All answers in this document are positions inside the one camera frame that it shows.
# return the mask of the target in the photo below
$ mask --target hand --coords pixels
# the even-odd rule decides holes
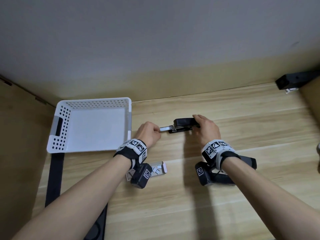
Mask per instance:
[[[221,139],[219,127],[212,120],[200,114],[194,114],[193,117],[200,125],[200,128],[193,126],[192,129],[198,137],[201,147],[210,141]]]
[[[147,121],[140,125],[134,138],[143,141],[146,147],[150,148],[161,138],[160,128],[156,124]]]

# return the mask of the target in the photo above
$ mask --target person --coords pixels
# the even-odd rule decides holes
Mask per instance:
[[[221,139],[219,128],[213,121],[202,115],[193,117],[200,124],[200,128],[193,130],[202,147]],[[160,128],[146,122],[139,127],[134,138],[150,148],[161,138]],[[64,192],[22,227],[13,239],[83,239],[130,167],[131,160],[116,155]],[[320,214],[315,209],[237,157],[227,157],[221,167],[276,239],[320,239]]]

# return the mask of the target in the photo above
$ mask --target forearm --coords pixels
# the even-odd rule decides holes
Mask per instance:
[[[238,186],[277,240],[319,239],[320,214],[236,157],[222,169]]]
[[[131,166],[117,155],[72,186],[14,239],[83,239]]]

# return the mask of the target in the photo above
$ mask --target white plastic basket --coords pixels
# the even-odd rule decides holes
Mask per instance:
[[[130,138],[130,98],[63,100],[54,113],[47,151],[116,150]]]

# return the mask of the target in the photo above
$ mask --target gray wall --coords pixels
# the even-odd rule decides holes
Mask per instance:
[[[320,48],[319,5],[320,0],[1,0],[0,73],[32,90],[42,83],[123,80],[133,72],[311,50]]]

